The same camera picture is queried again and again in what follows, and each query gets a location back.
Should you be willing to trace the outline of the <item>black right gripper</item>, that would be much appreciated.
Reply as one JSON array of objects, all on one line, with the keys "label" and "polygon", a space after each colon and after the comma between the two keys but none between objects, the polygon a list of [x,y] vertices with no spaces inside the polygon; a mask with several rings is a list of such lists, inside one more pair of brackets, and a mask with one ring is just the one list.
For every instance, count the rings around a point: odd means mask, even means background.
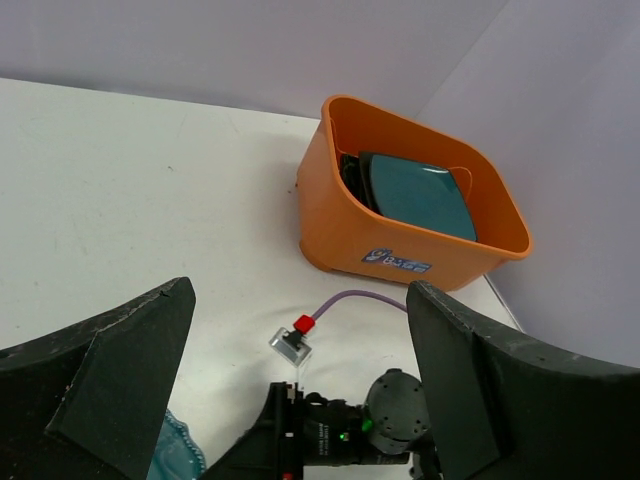
[{"label": "black right gripper", "polygon": [[423,384],[389,369],[358,405],[272,383],[252,427],[200,479],[302,479],[306,467],[407,463],[412,479],[440,477]]}]

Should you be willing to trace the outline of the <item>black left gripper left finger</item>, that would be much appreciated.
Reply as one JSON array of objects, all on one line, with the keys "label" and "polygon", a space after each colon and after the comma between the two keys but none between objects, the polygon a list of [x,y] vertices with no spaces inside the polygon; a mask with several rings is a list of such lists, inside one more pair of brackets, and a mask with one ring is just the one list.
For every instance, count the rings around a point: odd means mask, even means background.
[{"label": "black left gripper left finger", "polygon": [[174,278],[2,350],[2,478],[146,478],[195,303]]}]

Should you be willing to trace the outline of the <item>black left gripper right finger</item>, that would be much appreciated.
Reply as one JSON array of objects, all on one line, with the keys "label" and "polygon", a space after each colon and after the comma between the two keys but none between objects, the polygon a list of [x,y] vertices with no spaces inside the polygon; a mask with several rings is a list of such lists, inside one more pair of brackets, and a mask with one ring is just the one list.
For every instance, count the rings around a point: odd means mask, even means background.
[{"label": "black left gripper right finger", "polygon": [[415,281],[406,296],[447,479],[635,479],[639,371],[550,345]]}]

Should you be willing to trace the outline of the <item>light teal round plate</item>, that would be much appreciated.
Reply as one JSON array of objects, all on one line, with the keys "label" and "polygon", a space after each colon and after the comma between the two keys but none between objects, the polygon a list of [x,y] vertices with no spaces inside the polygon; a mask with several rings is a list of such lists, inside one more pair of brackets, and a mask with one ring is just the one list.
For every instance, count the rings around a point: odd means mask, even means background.
[{"label": "light teal round plate", "polygon": [[190,436],[186,423],[166,410],[147,480],[195,480],[206,471],[202,450]]}]

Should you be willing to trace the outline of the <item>teal square plate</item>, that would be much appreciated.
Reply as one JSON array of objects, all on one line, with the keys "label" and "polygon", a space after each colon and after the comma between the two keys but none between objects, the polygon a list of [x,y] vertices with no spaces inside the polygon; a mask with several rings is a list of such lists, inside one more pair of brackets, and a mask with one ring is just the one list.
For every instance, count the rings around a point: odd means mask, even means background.
[{"label": "teal square plate", "polygon": [[450,169],[382,153],[358,157],[365,205],[387,219],[475,242],[475,225]]}]

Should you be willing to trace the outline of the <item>black floral square plate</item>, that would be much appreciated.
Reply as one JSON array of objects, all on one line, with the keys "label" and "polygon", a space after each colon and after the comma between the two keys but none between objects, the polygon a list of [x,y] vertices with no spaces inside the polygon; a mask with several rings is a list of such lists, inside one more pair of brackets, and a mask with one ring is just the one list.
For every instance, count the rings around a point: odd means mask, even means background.
[{"label": "black floral square plate", "polygon": [[366,193],[366,182],[363,179],[360,159],[349,154],[342,154],[339,162],[339,172],[345,187],[351,195],[366,208],[369,208],[370,202]]}]

